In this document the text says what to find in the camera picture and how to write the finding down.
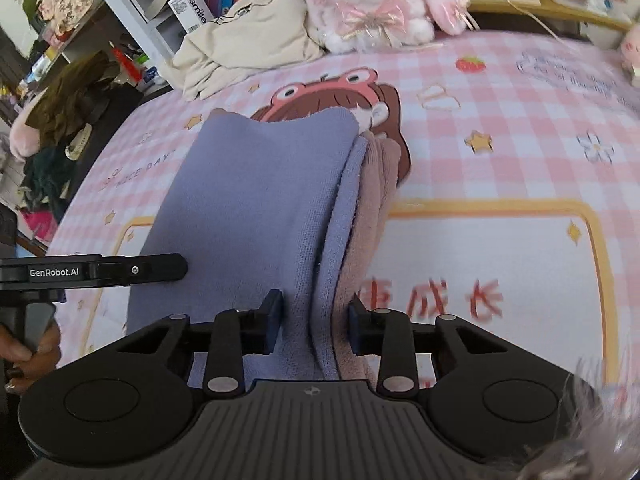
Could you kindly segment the person's left hand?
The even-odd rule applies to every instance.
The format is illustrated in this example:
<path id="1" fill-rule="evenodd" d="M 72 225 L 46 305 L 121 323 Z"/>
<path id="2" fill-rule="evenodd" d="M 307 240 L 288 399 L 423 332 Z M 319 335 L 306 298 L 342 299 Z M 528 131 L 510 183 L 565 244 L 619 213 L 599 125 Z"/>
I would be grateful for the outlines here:
<path id="1" fill-rule="evenodd" d="M 6 374 L 1 375 L 6 378 L 6 392 L 23 394 L 34 382 L 53 372 L 62 356 L 60 343 L 61 332 L 55 321 L 42 335 L 35 352 L 1 326 L 1 359 L 10 364 Z"/>

